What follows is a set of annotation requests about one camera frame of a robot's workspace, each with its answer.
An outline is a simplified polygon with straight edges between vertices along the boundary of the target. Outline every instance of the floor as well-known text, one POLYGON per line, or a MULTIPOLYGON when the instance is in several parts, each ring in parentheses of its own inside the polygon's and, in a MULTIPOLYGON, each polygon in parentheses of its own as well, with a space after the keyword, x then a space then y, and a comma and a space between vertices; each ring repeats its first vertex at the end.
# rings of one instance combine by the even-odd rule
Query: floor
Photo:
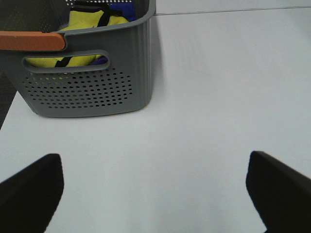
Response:
POLYGON ((16 89, 6 76, 0 72, 0 129, 9 111, 16 89))

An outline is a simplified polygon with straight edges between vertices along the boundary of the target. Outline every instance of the yellow fabric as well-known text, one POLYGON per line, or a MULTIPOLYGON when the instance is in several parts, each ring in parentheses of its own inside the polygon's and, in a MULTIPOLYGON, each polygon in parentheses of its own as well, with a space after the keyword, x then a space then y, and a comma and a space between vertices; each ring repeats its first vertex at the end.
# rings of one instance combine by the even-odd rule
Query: yellow fabric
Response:
POLYGON ((122 23, 128 23, 127 19, 120 16, 110 16, 108 25, 116 25, 122 23))
MULTIPOLYGON (((61 31, 75 30, 75 29, 86 29, 97 27, 98 22, 103 11, 95 13, 71 11, 69 17, 69 25, 61 31)), ((128 23, 124 17, 111 16, 108 25, 128 23)), ((102 55, 88 55, 88 56, 76 56, 72 57, 66 67, 83 67, 91 64, 92 62, 99 59, 102 55)), ((57 61, 61 61, 63 57, 48 57, 48 58, 27 58, 26 61, 35 67, 50 68, 55 67, 57 61)))

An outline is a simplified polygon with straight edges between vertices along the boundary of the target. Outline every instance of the white surface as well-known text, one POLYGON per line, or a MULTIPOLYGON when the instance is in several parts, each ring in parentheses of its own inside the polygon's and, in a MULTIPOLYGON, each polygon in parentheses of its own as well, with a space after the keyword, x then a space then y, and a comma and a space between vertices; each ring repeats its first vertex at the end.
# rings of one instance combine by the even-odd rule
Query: white surface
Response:
POLYGON ((156 0, 158 14, 311 6, 310 0, 156 0))
POLYGON ((250 152, 311 177, 310 25, 311 9, 156 17, 150 104, 51 119, 17 95, 0 179, 61 154, 47 233, 264 232, 245 187, 250 152))

